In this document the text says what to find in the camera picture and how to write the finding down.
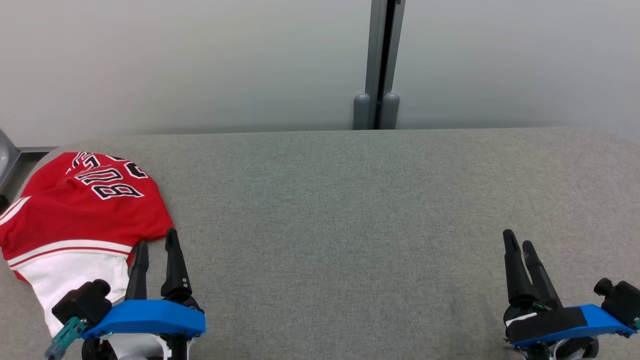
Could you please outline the red basketball jersey white sleeves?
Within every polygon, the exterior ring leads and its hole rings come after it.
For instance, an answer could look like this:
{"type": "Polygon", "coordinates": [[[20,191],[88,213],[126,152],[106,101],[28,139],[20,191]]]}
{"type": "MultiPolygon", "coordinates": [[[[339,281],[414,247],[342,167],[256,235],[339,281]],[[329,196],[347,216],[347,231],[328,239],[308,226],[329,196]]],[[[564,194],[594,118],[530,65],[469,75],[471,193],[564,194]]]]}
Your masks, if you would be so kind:
{"type": "Polygon", "coordinates": [[[94,280],[124,298],[130,255],[142,241],[164,239],[174,224],[160,189],[135,162],[93,152],[64,152],[32,174],[0,215],[0,250],[31,285],[52,336],[52,313],[69,291],[94,280]]]}

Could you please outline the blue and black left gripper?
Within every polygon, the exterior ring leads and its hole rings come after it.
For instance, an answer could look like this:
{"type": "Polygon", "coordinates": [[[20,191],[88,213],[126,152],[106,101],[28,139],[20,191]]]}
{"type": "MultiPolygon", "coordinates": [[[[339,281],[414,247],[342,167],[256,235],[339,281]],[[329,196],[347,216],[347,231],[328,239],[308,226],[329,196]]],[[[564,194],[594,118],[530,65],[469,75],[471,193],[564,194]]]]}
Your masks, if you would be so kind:
{"type": "Polygon", "coordinates": [[[192,344],[206,332],[206,317],[175,303],[195,301],[175,228],[167,230],[165,251],[166,280],[160,289],[164,300],[146,300],[149,251],[141,241],[135,246],[125,301],[83,332],[82,360],[190,360],[192,344]]]}

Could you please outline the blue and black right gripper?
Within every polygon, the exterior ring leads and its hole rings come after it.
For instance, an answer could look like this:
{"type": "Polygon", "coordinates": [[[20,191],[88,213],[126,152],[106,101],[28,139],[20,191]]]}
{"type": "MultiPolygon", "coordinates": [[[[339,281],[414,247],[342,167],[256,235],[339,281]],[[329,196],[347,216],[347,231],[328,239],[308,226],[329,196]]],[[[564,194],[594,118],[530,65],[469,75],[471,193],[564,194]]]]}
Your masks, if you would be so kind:
{"type": "Polygon", "coordinates": [[[528,240],[522,243],[524,264],[514,231],[507,228],[502,237],[509,304],[530,308],[539,299],[542,305],[553,309],[505,322],[505,341],[523,360],[592,360],[601,349],[599,337],[629,338],[637,333],[635,303],[563,307],[533,243],[528,240]]]}

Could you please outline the grey partition post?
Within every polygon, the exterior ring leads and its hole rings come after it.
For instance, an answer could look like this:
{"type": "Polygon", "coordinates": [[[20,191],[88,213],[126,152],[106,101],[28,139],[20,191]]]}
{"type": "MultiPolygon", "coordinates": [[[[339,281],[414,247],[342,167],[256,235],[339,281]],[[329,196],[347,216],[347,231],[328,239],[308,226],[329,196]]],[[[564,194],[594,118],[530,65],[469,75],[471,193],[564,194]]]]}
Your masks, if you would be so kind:
{"type": "Polygon", "coordinates": [[[395,130],[400,96],[393,91],[407,0],[371,0],[365,91],[353,100],[353,130],[395,130]]]}

